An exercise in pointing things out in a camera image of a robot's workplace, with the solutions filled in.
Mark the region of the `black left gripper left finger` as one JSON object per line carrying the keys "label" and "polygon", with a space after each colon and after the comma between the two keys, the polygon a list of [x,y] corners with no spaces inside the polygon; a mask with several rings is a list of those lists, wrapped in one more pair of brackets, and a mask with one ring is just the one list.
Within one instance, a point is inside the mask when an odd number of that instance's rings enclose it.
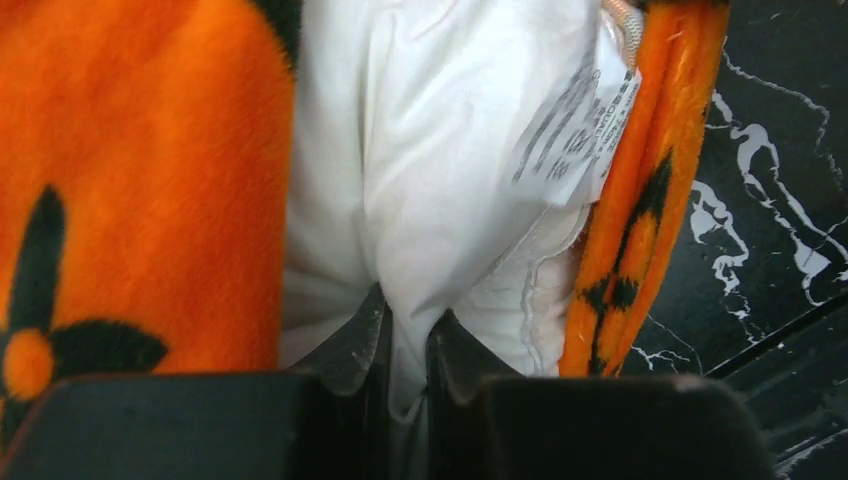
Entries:
{"label": "black left gripper left finger", "polygon": [[286,371],[89,376],[25,421],[5,479],[384,479],[392,316],[379,287]]}

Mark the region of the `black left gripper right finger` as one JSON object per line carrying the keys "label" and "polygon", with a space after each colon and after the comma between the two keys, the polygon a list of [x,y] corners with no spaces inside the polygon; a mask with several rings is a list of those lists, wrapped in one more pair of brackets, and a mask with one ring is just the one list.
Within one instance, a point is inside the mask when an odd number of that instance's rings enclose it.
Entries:
{"label": "black left gripper right finger", "polygon": [[771,479],[753,419],[692,375],[526,377],[447,312],[426,346],[433,479]]}

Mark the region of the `white pillow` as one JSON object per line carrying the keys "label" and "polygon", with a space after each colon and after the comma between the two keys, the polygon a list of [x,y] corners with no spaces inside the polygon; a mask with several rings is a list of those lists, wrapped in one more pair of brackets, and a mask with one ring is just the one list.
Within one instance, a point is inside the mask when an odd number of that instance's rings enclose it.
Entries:
{"label": "white pillow", "polygon": [[631,1],[308,1],[287,201],[282,366],[379,286],[393,314],[388,475],[426,466],[441,316],[552,376],[578,239],[641,75]]}

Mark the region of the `orange patterned plush pillowcase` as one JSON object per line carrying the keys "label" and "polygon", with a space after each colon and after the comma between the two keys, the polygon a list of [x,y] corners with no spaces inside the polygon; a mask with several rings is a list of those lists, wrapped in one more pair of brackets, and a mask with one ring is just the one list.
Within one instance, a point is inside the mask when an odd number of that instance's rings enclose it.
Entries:
{"label": "orange patterned plush pillowcase", "polygon": [[1,5],[1,446],[55,384],[267,370],[299,1]]}

